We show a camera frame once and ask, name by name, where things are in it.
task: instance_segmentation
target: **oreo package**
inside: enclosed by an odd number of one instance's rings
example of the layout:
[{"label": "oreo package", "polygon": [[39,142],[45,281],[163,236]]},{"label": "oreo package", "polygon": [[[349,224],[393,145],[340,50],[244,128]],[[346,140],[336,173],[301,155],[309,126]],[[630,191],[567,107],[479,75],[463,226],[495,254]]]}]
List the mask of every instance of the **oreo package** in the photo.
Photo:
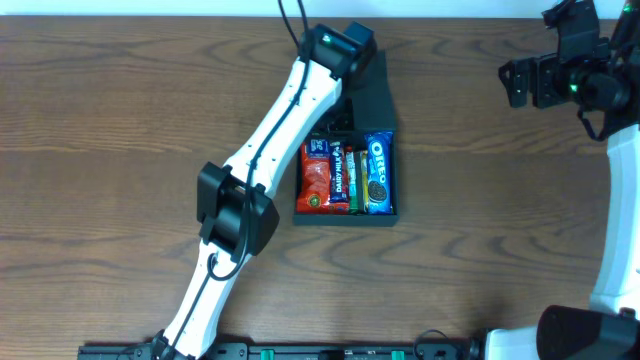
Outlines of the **oreo package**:
[{"label": "oreo package", "polygon": [[390,131],[365,135],[367,142],[369,214],[392,214],[391,207],[391,141]]}]

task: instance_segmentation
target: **wooden table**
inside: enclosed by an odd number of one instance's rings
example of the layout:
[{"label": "wooden table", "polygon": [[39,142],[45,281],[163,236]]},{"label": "wooden table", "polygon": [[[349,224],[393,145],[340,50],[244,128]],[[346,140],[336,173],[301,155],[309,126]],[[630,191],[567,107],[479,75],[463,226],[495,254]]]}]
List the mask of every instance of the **wooden table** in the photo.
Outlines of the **wooden table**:
[{"label": "wooden table", "polygon": [[[388,51],[400,222],[294,227],[290,167],[280,227],[219,331],[411,342],[585,307],[605,237],[605,148],[575,106],[510,109],[497,78],[511,58],[554,51],[554,34],[540,20],[362,22]],[[0,25],[0,357],[73,359],[85,342],[153,336],[194,269],[198,171],[222,164],[273,104],[289,35],[280,19]]]}]

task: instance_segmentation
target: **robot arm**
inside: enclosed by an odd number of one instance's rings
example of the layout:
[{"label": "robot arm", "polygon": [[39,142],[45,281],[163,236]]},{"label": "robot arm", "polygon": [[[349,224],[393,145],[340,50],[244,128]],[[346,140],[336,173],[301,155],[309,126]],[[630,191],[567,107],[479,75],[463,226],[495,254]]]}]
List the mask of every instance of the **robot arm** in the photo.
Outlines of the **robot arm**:
[{"label": "robot arm", "polygon": [[[229,274],[257,255],[275,231],[279,217],[272,203],[278,184],[293,155],[318,120],[339,101],[343,86],[354,80],[375,53],[373,32],[352,23],[341,34],[326,26],[313,29],[314,44],[308,63],[300,58],[271,110],[249,140],[230,157],[224,167],[209,163],[198,177],[198,220],[202,223],[200,254],[196,270],[174,320],[152,342],[159,360],[197,359],[211,346],[224,304],[237,278],[216,281],[209,274]],[[260,145],[290,106],[303,79],[308,76],[299,101],[266,143],[247,184],[250,163]],[[256,239],[243,241],[244,196],[247,187],[254,193]],[[246,246],[246,256],[241,256]]]},{"label": "robot arm", "polygon": [[[307,90],[302,92],[298,105],[293,108],[265,147],[255,170],[251,186],[262,184],[265,187],[265,195],[269,198],[275,196],[282,173],[304,138],[320,116],[338,101],[342,92],[341,79],[331,78],[329,69],[314,61],[310,61],[309,66]],[[291,75],[267,116],[249,141],[225,163],[225,166],[231,167],[231,175],[236,179],[246,182],[249,162],[298,90],[297,86],[300,84],[304,67],[305,64],[299,59],[293,64]],[[164,336],[170,344],[174,342],[178,332],[183,328],[189,309],[201,290],[201,284],[208,279],[207,262],[212,254],[216,256],[216,273],[229,273],[236,265],[231,259],[231,254],[214,242],[205,243],[204,240],[201,240],[198,264],[187,293],[176,317],[164,332]],[[178,353],[199,358],[207,351],[215,339],[220,313],[236,277],[237,275],[227,281],[207,280],[193,313],[182,329],[182,336],[175,344]]]},{"label": "robot arm", "polygon": [[[558,29],[558,52],[511,61],[499,75],[512,107],[524,106],[528,92],[538,108],[575,102],[588,135],[597,141],[608,139],[611,199],[605,252],[590,311],[551,306],[537,326],[494,330],[486,339],[485,359],[636,358],[640,339],[640,1],[627,2],[611,40],[599,38],[591,0],[565,0],[543,15],[547,26]],[[605,113],[599,134],[585,118],[593,110]]]},{"label": "robot arm", "polygon": [[607,241],[590,308],[605,314],[636,310],[640,320],[640,129],[609,137],[611,201]]}]

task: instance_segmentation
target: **snack package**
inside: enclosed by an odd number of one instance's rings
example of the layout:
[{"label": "snack package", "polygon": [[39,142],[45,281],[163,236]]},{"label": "snack package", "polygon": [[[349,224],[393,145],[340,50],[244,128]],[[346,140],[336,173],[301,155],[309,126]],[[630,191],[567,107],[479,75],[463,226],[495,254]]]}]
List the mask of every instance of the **snack package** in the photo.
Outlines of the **snack package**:
[{"label": "snack package", "polygon": [[332,203],[343,203],[349,201],[347,167],[344,162],[344,148],[339,141],[332,142],[329,146],[331,152],[331,195],[329,201]]},{"label": "snack package", "polygon": [[369,172],[367,171],[367,150],[358,152],[362,172],[362,211],[369,212]]},{"label": "snack package", "polygon": [[391,141],[390,131],[365,135],[368,159],[369,214],[392,214],[391,208]]},{"label": "snack package", "polygon": [[349,203],[329,202],[331,170],[329,142],[312,139],[300,148],[302,189],[296,202],[296,210],[307,214],[347,214]]},{"label": "snack package", "polygon": [[349,214],[357,214],[364,211],[362,204],[362,196],[358,198],[358,188],[362,188],[361,183],[358,181],[358,172],[356,171],[356,156],[351,150],[347,148],[347,171],[349,173]]}]

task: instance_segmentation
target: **green connector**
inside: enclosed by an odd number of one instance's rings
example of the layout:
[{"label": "green connector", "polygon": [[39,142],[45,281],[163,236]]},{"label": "green connector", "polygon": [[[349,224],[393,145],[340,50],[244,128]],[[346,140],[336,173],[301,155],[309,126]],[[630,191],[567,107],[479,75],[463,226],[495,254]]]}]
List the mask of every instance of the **green connector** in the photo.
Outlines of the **green connector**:
[{"label": "green connector", "polygon": [[391,360],[404,360],[404,351],[392,351]]},{"label": "green connector", "polygon": [[276,357],[276,352],[273,350],[260,351],[260,360],[274,360],[275,357]]}]

